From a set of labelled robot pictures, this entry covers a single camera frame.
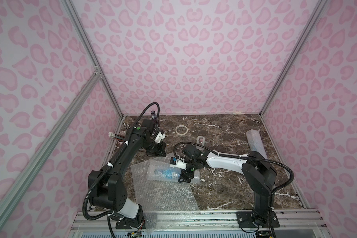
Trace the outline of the white tape dispenser pink roll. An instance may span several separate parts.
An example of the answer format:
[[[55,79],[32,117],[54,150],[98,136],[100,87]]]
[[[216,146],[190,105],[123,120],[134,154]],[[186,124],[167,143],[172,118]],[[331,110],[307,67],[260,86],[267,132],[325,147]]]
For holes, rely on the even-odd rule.
[[[204,136],[198,136],[197,139],[196,139],[196,143],[204,146],[205,145],[205,137]]]

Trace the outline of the blue glass bottle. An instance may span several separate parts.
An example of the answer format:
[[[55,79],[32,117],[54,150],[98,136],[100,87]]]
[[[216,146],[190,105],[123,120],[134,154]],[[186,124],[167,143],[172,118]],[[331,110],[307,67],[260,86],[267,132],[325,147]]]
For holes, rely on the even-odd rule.
[[[154,175],[159,179],[178,179],[180,176],[180,169],[161,169],[157,168],[154,170]]]

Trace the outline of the bubble wrap sheet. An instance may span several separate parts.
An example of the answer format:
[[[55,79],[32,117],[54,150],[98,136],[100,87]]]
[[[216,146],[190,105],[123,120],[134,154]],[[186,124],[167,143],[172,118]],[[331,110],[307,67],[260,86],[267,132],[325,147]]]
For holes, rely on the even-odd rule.
[[[189,183],[153,181],[146,177],[151,161],[170,164],[173,156],[170,153],[131,166],[136,203],[142,206],[148,235],[187,221],[199,212]]]
[[[267,159],[267,154],[263,146],[263,142],[260,136],[259,131],[257,130],[249,130],[246,132],[246,136],[248,139],[248,143],[251,151],[256,151],[260,155],[262,155],[265,159]]]
[[[181,169],[170,167],[169,164],[151,161],[147,170],[147,179],[153,181],[179,182]]]

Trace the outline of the purple glass bottle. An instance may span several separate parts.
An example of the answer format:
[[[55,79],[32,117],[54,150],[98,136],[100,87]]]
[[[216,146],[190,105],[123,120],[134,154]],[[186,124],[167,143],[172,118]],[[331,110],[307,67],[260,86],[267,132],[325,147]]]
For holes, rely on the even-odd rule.
[[[158,114],[154,111],[154,110],[152,110],[151,112],[150,112],[150,114],[151,114],[151,119],[157,119],[158,118]]]

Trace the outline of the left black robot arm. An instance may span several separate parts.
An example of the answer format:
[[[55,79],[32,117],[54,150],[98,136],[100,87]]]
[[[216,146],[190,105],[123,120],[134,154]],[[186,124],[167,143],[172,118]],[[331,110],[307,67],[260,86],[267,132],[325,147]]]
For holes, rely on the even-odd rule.
[[[123,179],[127,168],[140,149],[144,149],[149,157],[165,157],[166,143],[164,132],[160,129],[160,108],[157,102],[150,103],[143,111],[152,106],[157,110],[151,112],[151,118],[143,120],[139,126],[139,115],[126,131],[120,148],[113,157],[98,171],[88,176],[88,192],[82,204],[82,214],[88,221],[102,217],[119,218],[131,227],[138,227],[143,220],[142,206],[128,198]]]

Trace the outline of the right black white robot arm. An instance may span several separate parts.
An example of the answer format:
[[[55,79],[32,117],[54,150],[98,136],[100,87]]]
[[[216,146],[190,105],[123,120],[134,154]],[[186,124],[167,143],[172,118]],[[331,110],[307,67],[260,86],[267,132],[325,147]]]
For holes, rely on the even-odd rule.
[[[254,206],[250,213],[237,213],[240,228],[275,227],[275,193],[290,185],[295,177],[287,165],[266,159],[257,151],[235,155],[218,152],[193,142],[176,144],[173,153],[170,166],[181,170],[179,182],[190,183],[194,173],[203,168],[225,169],[242,174],[254,191]]]

